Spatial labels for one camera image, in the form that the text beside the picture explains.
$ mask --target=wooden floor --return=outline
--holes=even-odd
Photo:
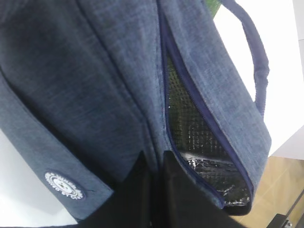
[[[233,217],[248,228],[266,228],[279,213],[286,215],[304,190],[304,161],[280,157],[268,159],[251,212]],[[304,197],[289,216],[294,227],[304,212]]]

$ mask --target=round embroidered patch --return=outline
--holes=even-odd
[[[46,172],[45,178],[56,191],[60,191],[64,196],[74,200],[81,200],[84,197],[82,191],[73,182],[57,173]]]

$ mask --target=navy blue handle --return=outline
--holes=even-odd
[[[250,16],[235,0],[219,1],[242,22],[254,65],[254,80],[256,84],[255,103],[258,111],[264,117],[269,61],[262,40]]]

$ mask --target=lunch bag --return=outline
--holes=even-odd
[[[218,208],[250,211],[271,145],[268,60],[247,13],[221,3],[244,28],[254,102],[204,1],[0,3],[0,128],[74,218],[140,152],[157,180],[165,151]]]

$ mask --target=zipper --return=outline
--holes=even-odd
[[[178,47],[175,43],[175,40],[173,38],[172,32],[169,28],[168,22],[160,8],[160,4],[158,4],[158,12],[160,15],[160,32],[161,32],[161,57],[162,57],[162,65],[163,65],[163,73],[164,73],[164,91],[165,91],[165,118],[166,118],[166,127],[168,131],[168,137],[172,145],[172,149],[176,157],[179,159],[180,163],[184,166],[184,168],[192,174],[192,176],[195,178],[196,182],[198,184],[201,184],[204,188],[209,190],[214,194],[214,196],[218,197],[221,206],[225,206],[225,202],[223,197],[218,193],[218,191],[209,183],[207,183],[201,176],[199,176],[191,167],[188,166],[186,161],[183,159],[182,155],[178,152],[175,142],[172,138],[172,134],[170,131],[169,126],[169,79],[168,79],[168,69],[167,69],[167,52],[169,56],[171,57],[172,63],[179,75],[179,78],[184,85],[190,99],[192,100],[193,104],[199,111],[201,117],[204,119],[205,123],[208,125],[210,130],[215,135],[216,139],[220,142],[222,147],[225,149],[227,154],[230,156],[232,162],[236,166],[237,170],[240,172],[242,177],[244,178],[245,183],[247,184],[249,195],[250,195],[250,201],[249,205],[251,207],[252,205],[252,199],[253,199],[253,184],[248,176],[247,171],[245,170],[244,166],[240,162],[237,154],[231,147],[229,141],[227,140],[224,133],[220,130],[218,124],[214,120],[210,110],[206,106],[205,101],[201,97],[197,87],[195,86],[193,80],[191,79],[185,65],[183,62],[183,59],[181,57],[181,54],[178,50]]]
[[[189,165],[186,163],[186,161],[183,159],[182,155],[178,152],[178,149],[175,146],[174,140],[172,138],[172,134],[170,131],[169,126],[169,79],[168,79],[168,63],[167,63],[167,40],[165,39],[165,35],[167,35],[167,26],[165,26],[164,21],[164,15],[161,11],[160,5],[158,5],[158,13],[160,14],[159,20],[160,20],[160,36],[161,36],[161,60],[162,60],[162,66],[163,66],[163,74],[164,74],[164,93],[165,93],[165,119],[166,119],[166,127],[168,132],[168,137],[172,146],[173,153],[178,158],[179,162],[183,165],[183,167],[187,170],[188,173],[192,175],[192,177],[195,178],[195,181],[203,186],[206,190],[209,190],[213,193],[215,197],[218,198],[220,202],[220,207],[224,207],[224,199],[222,196],[218,193],[218,191],[210,185],[208,182],[206,182],[201,176],[199,176]]]

